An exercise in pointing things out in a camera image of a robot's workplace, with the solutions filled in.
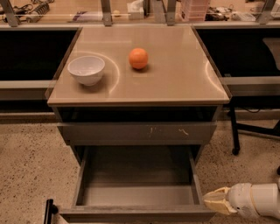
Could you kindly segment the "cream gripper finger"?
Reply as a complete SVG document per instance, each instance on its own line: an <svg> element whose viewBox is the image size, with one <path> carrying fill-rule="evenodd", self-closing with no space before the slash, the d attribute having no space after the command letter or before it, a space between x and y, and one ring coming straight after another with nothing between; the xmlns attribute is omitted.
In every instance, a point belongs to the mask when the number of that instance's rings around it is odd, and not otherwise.
<svg viewBox="0 0 280 224"><path fill-rule="evenodd" d="M210 200L210 201L220 201L224 200L229 192L230 188L229 187L221 187L219 189L216 189L212 192L208 192L203 196L203 200Z"/></svg>
<svg viewBox="0 0 280 224"><path fill-rule="evenodd" d="M225 214L225 215L236 213L236 210L225 199L217 200L217 201L205 200L204 203L209 209L215 211L216 213Z"/></svg>

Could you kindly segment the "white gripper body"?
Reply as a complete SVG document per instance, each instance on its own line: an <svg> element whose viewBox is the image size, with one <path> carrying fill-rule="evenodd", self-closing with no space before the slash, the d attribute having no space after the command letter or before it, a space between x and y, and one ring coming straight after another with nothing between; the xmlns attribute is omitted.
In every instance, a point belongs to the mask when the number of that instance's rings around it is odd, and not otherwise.
<svg viewBox="0 0 280 224"><path fill-rule="evenodd" d="M227 193L229 204L243 218L259 217L251 197L251 187L250 183L240 183L233 185Z"/></svg>

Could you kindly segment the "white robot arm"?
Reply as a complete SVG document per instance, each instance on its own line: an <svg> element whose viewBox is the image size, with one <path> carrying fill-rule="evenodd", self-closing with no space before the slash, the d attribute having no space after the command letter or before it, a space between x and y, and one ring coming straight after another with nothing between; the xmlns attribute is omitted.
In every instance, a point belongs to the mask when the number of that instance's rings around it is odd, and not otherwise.
<svg viewBox="0 0 280 224"><path fill-rule="evenodd" d="M248 219L261 216L280 219L278 183L238 183L231 187L224 186L205 194L203 201L209 209L220 214L239 214Z"/></svg>

